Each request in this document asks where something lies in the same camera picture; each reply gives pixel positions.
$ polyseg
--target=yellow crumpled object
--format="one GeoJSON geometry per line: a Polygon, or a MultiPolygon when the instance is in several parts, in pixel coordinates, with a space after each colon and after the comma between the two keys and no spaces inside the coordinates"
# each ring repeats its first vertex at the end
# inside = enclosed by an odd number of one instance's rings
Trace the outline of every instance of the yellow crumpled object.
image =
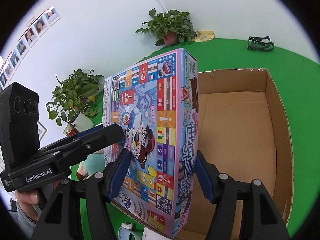
{"type": "Polygon", "coordinates": [[[195,42],[210,41],[214,38],[213,31],[198,31],[198,35],[193,39],[195,42]]]}

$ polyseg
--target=silver bolt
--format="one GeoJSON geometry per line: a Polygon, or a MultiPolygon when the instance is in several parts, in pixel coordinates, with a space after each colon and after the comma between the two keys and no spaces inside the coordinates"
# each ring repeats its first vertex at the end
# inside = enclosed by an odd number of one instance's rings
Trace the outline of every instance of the silver bolt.
{"type": "Polygon", "coordinates": [[[227,174],[225,174],[225,173],[221,173],[221,174],[219,175],[219,178],[220,178],[220,179],[227,179],[227,178],[229,178],[229,176],[228,176],[227,174]]]}
{"type": "Polygon", "coordinates": [[[253,184],[256,185],[256,186],[261,186],[262,183],[261,183],[260,180],[255,179],[255,180],[253,181],[253,184]]]}
{"type": "Polygon", "coordinates": [[[97,173],[94,175],[94,177],[95,177],[96,179],[101,179],[101,178],[103,177],[103,173],[102,173],[102,172],[97,172],[97,173]]]}
{"type": "Polygon", "coordinates": [[[61,184],[63,184],[63,185],[68,184],[69,181],[70,180],[68,178],[65,178],[65,179],[61,180],[61,184]]]}

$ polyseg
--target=board game box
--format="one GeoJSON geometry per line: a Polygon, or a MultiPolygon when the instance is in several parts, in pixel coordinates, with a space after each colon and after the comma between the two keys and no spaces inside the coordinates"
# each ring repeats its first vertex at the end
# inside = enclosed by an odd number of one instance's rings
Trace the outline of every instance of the board game box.
{"type": "Polygon", "coordinates": [[[125,136],[104,149],[105,163],[132,152],[116,205],[173,238],[187,222],[198,143],[197,61],[176,49],[105,80],[103,125],[125,136]]]}

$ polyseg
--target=green table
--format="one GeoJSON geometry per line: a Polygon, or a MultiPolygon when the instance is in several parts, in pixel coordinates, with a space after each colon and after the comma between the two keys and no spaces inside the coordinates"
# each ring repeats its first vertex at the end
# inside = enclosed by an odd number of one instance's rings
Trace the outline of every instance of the green table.
{"type": "MultiPolygon", "coordinates": [[[[224,68],[268,68],[284,103],[292,136],[294,155],[294,194],[288,230],[299,228],[317,196],[320,185],[320,68],[301,55],[275,47],[273,52],[247,50],[247,41],[213,39],[209,42],[176,45],[155,51],[153,57],[184,47],[198,60],[198,70],[224,68]]],[[[93,122],[100,123],[102,113],[93,122]]],[[[108,205],[115,231],[123,222],[137,224],[115,207],[108,205]]],[[[81,202],[85,239],[90,239],[85,201],[81,202]]]]}

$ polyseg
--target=human hand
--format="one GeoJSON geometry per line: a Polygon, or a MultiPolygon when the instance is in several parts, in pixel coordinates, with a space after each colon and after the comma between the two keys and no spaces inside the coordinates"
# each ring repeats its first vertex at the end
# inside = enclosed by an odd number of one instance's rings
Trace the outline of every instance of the human hand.
{"type": "MultiPolygon", "coordinates": [[[[60,183],[60,180],[52,183],[53,190],[60,183]]],[[[32,205],[37,205],[39,203],[39,194],[36,190],[28,190],[26,192],[15,192],[17,202],[21,207],[22,211],[33,221],[37,222],[39,220],[39,215],[32,205]]]]}

